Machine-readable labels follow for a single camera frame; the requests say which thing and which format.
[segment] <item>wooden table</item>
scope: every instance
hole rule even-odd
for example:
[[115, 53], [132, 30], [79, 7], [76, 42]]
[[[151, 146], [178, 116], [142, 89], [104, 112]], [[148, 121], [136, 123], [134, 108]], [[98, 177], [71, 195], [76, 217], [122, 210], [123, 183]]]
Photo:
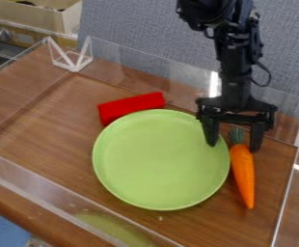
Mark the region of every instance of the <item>wooden table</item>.
[[[87, 67], [84, 74], [71, 73], [51, 65], [48, 47], [43, 46], [0, 71], [0, 162], [15, 162], [184, 246], [270, 246], [295, 147], [273, 138], [265, 139], [254, 156], [254, 210], [245, 209], [231, 176], [215, 195], [187, 209], [158, 212], [123, 203], [94, 174], [92, 147], [103, 129], [96, 106], [135, 95], [118, 84], [142, 83], [144, 91], [151, 80], [163, 90], [183, 86], [174, 86], [164, 79], [154, 80], [151, 75], [128, 68], [116, 80], [122, 70], [120, 75], [107, 73], [108, 67], [114, 65], [99, 61]], [[98, 78], [111, 80], [112, 84]], [[19, 179], [28, 191], [42, 189], [32, 180]], [[52, 203], [67, 203], [55, 191], [42, 193]], [[3, 184], [0, 214], [55, 246], [108, 245]]]

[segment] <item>orange carrot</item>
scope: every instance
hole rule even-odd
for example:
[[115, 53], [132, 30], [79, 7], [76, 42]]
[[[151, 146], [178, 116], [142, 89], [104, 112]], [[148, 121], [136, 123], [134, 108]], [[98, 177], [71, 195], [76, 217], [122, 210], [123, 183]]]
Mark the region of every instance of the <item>orange carrot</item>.
[[243, 130], [234, 128], [229, 135], [234, 145], [230, 148], [230, 157], [235, 180], [245, 204], [247, 208], [254, 208], [255, 175], [253, 154], [249, 150], [249, 146], [243, 144]]

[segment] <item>red object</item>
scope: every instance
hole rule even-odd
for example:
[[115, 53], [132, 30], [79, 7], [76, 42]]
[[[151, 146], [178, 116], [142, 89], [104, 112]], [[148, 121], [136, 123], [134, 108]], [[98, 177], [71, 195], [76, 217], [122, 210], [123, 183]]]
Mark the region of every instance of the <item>red object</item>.
[[163, 108], [164, 106], [166, 99], [160, 92], [127, 97], [98, 105], [100, 121], [107, 126], [128, 113]]

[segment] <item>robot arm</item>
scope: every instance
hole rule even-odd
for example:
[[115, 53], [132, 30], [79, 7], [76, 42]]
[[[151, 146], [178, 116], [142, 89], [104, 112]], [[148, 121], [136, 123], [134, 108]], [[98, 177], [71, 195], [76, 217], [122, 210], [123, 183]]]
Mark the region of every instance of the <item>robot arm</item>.
[[[250, 150], [257, 152], [265, 131], [274, 128], [278, 107], [251, 96], [251, 83], [265, 87], [271, 80], [271, 73], [259, 62], [263, 43], [253, 0], [178, 0], [176, 12], [192, 30], [204, 32], [206, 37], [214, 39], [221, 61], [222, 96], [196, 99], [206, 141], [215, 146], [221, 122], [250, 125]], [[269, 72], [266, 84], [261, 85], [253, 79], [253, 65]]]

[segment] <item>wooden surface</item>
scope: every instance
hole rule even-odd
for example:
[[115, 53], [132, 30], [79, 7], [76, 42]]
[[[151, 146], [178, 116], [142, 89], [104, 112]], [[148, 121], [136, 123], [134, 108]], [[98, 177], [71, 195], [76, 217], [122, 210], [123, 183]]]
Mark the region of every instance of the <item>wooden surface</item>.
[[[48, 53], [39, 50], [28, 58], [35, 55], [46, 58]], [[20, 60], [15, 68], [7, 68], [4, 72], [20, 67], [24, 61]], [[215, 195], [196, 206], [170, 212], [140, 209], [108, 193], [94, 174], [91, 160], [95, 137], [103, 129], [96, 105], [134, 96], [134, 93], [72, 73], [46, 88], [43, 94], [0, 125], [3, 157], [186, 246], [270, 246], [294, 163], [294, 147], [266, 138], [262, 151], [255, 154], [254, 210], [245, 209], [231, 176]], [[52, 200], [64, 203], [59, 195], [52, 195]], [[78, 240], [87, 242], [88, 236], [75, 234], [67, 227], [63, 230], [46, 228], [46, 224], [52, 224], [47, 212], [43, 212], [47, 216], [43, 216], [42, 224], [27, 221], [30, 210], [30, 204], [14, 200], [12, 196], [0, 198], [0, 212], [50, 241], [54, 240], [51, 235], [56, 235], [56, 246], [72, 246], [71, 241]]]

